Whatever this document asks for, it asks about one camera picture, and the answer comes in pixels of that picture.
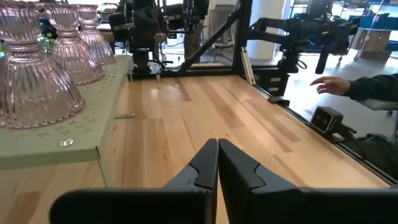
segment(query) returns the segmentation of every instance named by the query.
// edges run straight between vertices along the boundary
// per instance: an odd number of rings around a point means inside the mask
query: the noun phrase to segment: window
[[[20,1],[31,1],[31,2],[37,2],[39,0],[20,0]],[[55,0],[56,2],[64,2],[66,0]]]
[[[97,4],[100,8],[104,3],[119,4],[120,0],[68,0],[69,4]]]

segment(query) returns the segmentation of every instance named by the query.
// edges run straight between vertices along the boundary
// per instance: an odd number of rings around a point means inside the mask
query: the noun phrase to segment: wooden table
[[[114,187],[162,187],[209,138],[229,139],[299,186],[388,187],[239,77],[139,80],[134,90],[136,117],[113,120],[104,147]],[[116,113],[132,107],[126,82]],[[47,224],[60,194],[104,187],[97,162],[0,170],[0,183],[1,224]],[[221,189],[217,223],[228,223]]]
[[[111,30],[111,25],[108,23],[99,24],[97,29],[101,32],[101,35],[105,38],[106,41],[112,43],[114,41],[113,33]]]

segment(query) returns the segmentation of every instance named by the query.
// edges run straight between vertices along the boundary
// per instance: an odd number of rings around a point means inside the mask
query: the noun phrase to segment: ribbed glass vase
[[[96,28],[98,5],[78,4],[76,6],[81,25],[79,37],[88,44],[101,65],[115,62],[110,44]]]
[[[104,77],[90,47],[79,37],[77,7],[70,4],[43,3],[58,38],[51,56],[70,74],[77,85],[93,83]]]
[[[42,50],[41,33],[34,3],[0,0],[0,39],[7,50],[0,60],[0,128],[45,126],[85,107],[68,73]]]

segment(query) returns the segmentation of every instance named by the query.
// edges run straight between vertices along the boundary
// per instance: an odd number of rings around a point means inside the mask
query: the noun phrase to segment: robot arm
[[[358,31],[359,22],[359,19],[345,21],[337,17],[330,20],[325,17],[313,17],[310,14],[299,14],[294,19],[260,18],[250,27],[249,40],[280,44],[280,51],[284,53],[282,60],[279,61],[280,68],[288,73],[296,73],[300,52],[311,44],[308,39],[313,36],[315,39],[313,44],[322,46],[315,73],[322,74],[329,54],[348,53],[349,36]],[[270,34],[266,32],[268,27],[282,29],[289,34]]]

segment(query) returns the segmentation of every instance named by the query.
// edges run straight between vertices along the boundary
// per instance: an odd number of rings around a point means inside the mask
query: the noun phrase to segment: shelf
[[[0,129],[0,170],[98,160],[97,148],[107,136],[130,69],[131,57],[118,56],[104,67],[104,79],[79,86],[86,108],[70,119],[43,128]],[[74,143],[60,147],[60,141],[68,138]]]
[[[306,5],[308,5],[309,3],[310,3],[310,0],[294,0],[293,4],[295,4],[295,5],[298,5],[298,4],[306,4]]]
[[[369,0],[369,4],[381,4],[382,0]],[[398,5],[398,0],[384,0],[383,6],[385,5],[390,5],[390,6],[396,6]]]

